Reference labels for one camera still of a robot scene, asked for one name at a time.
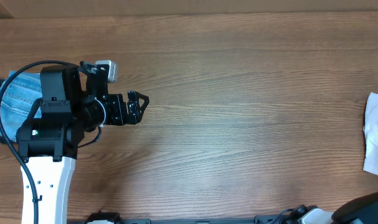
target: wood grain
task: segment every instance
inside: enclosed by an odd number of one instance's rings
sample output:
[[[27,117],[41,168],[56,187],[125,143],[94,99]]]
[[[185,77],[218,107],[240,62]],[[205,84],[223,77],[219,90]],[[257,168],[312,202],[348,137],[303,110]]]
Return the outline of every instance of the wood grain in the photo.
[[[378,191],[362,171],[378,12],[0,20],[0,77],[108,58],[120,66],[110,92],[151,102],[142,123],[79,151],[69,218],[335,210]],[[21,207],[19,166],[0,145],[0,221],[19,223]]]

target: white cloth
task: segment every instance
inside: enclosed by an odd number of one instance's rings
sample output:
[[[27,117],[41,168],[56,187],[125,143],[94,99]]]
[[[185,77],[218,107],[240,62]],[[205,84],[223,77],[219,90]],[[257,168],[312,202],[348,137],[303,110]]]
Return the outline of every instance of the white cloth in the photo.
[[[363,170],[378,175],[378,94],[370,93],[364,119],[366,159]]]

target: blue cloth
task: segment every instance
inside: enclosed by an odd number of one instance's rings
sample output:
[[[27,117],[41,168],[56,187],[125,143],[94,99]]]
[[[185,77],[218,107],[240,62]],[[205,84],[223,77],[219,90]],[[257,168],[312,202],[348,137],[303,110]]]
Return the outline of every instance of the blue cloth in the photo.
[[[26,120],[33,102],[42,97],[39,74],[22,73],[9,85],[2,98],[1,119],[7,136],[16,141],[16,132]],[[35,118],[40,118],[40,109]]]

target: tabletop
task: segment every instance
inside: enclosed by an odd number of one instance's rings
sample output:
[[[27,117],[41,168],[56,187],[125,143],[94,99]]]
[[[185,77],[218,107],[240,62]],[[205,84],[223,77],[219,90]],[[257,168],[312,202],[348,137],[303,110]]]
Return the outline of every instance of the tabletop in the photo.
[[[38,60],[107,59],[119,65],[110,93],[150,104],[140,124],[79,149],[71,219],[334,211],[378,191],[362,170],[378,12],[0,19],[0,78]],[[0,145],[0,223],[21,210],[19,165]]]

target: cable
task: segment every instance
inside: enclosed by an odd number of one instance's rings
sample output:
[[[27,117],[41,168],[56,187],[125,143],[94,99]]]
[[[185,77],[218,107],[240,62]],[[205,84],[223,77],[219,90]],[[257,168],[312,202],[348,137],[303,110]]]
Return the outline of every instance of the cable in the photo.
[[[2,104],[2,97],[4,92],[6,91],[7,87],[10,85],[10,83],[15,79],[18,75],[20,75],[22,72],[26,71],[29,68],[35,67],[37,65],[42,65],[42,64],[47,64],[47,63],[52,63],[52,64],[59,64],[59,65],[74,65],[72,63],[68,62],[61,62],[58,60],[43,60],[40,62],[34,62],[29,65],[26,65],[25,67],[20,68],[18,71],[16,71],[13,75],[11,75],[3,84],[1,91],[0,91],[0,132],[3,136],[3,138],[6,141],[7,146],[9,146],[10,151],[13,153],[14,157],[17,159],[17,161],[20,163],[22,169],[26,173],[26,176],[29,181],[29,185],[31,186],[32,190],[32,202],[34,203],[34,224],[38,224],[39,221],[39,208],[38,208],[38,194],[37,194],[37,189],[35,187],[34,179],[32,178],[31,172],[29,171],[27,165],[24,163],[24,161],[21,159],[19,153],[16,151],[14,148],[12,142],[10,141],[9,137],[6,134],[6,131],[3,128],[2,124],[2,119],[1,119],[1,104]]]
[[[96,135],[96,137],[95,137],[94,140],[92,140],[92,141],[90,141],[90,142],[88,142],[88,143],[85,143],[85,144],[83,144],[83,145],[81,145],[81,146],[78,146],[78,148],[81,148],[81,147],[84,147],[84,146],[87,146],[87,145],[90,145],[90,144],[93,144],[93,143],[99,141],[100,136],[102,136],[102,128],[101,128],[100,126],[98,126],[98,127],[97,127],[97,130],[98,130],[98,132],[97,132],[97,135]]]
[[[277,217],[274,220],[272,220],[272,221],[270,221],[268,223],[265,223],[265,224],[274,224],[277,220],[281,219],[281,217],[284,215],[284,213],[286,213],[286,212],[292,212],[292,211],[293,211],[292,208],[283,210],[282,212],[280,212],[280,214],[277,215]]]

